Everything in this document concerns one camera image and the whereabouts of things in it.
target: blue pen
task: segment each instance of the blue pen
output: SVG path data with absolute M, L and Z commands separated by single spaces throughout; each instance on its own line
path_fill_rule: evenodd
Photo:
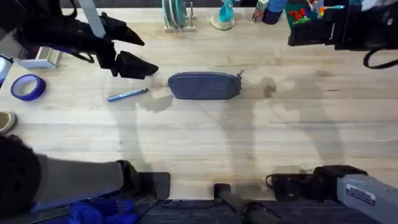
M 128 97 L 128 96 L 134 96 L 134 95 L 137 95 L 137 94 L 140 94 L 140 93 L 145 93 L 147 91 L 148 91 L 148 88 L 142 88 L 140 90 L 134 90 L 134 91 L 131 91 L 131 92 L 128 92 L 128 93 L 123 93 L 123 94 L 120 94 L 120 95 L 110 96 L 106 100 L 108 100 L 110 102 L 110 101 L 122 99 L 122 98 L 125 98 L 125 97 Z

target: fabric pencil case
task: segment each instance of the fabric pencil case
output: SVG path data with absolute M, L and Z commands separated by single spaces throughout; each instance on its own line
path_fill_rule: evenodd
M 242 73 L 182 72 L 169 78 L 169 87 L 178 99 L 228 100 L 240 94 Z

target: robotic arm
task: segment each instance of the robotic arm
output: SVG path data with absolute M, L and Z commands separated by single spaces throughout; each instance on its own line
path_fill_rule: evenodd
M 398 59 L 382 65 L 369 65 L 372 54 L 378 50 L 398 49 L 398 2 L 385 5 L 355 4 L 355 0 L 324 0 L 326 7 L 322 18 L 295 24 L 289 37 L 290 46 L 325 44 L 335 50 L 369 51 L 364 66 L 383 69 L 398 64 Z
M 156 65 L 121 51 L 117 54 L 113 40 L 144 45 L 125 22 L 102 13 L 97 15 L 92 0 L 80 0 L 90 24 L 76 19 L 75 10 L 64 16 L 59 0 L 4 0 L 0 15 L 0 54 L 6 58 L 23 57 L 33 47 L 48 46 L 89 63 L 96 55 L 101 68 L 110 69 L 114 77 L 144 79 L 158 70 Z

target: wooden table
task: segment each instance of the wooden table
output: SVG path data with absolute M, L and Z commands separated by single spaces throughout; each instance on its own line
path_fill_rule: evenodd
M 160 67 L 151 78 L 114 78 L 98 64 L 63 55 L 58 70 L 13 66 L 0 91 L 0 110 L 18 115 L 19 135 L 36 152 L 61 159 L 126 159 L 139 171 L 172 174 L 171 198 L 212 198 L 227 182 L 247 198 L 269 198 L 273 172 L 311 172 L 349 164 L 398 187 L 398 69 L 368 70 L 364 52 L 289 47 L 286 19 L 251 22 L 253 9 L 235 9 L 232 30 L 212 28 L 217 9 L 195 9 L 194 33 L 166 34 L 161 9 L 99 9 L 125 20 L 146 42 L 117 42 Z M 396 51 L 376 56 L 383 62 Z M 244 70 L 243 92 L 228 101 L 177 100 L 167 79 L 177 72 Z M 13 98 L 10 85 L 35 73 L 48 83 L 32 102 Z M 150 92 L 108 103 L 138 88 Z

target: label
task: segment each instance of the label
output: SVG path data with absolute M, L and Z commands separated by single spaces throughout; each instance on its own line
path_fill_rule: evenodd
M 372 206 L 375 206 L 376 204 L 376 196 L 374 194 L 355 187 L 351 184 L 347 184 L 346 192 L 348 195 L 358 198 Z

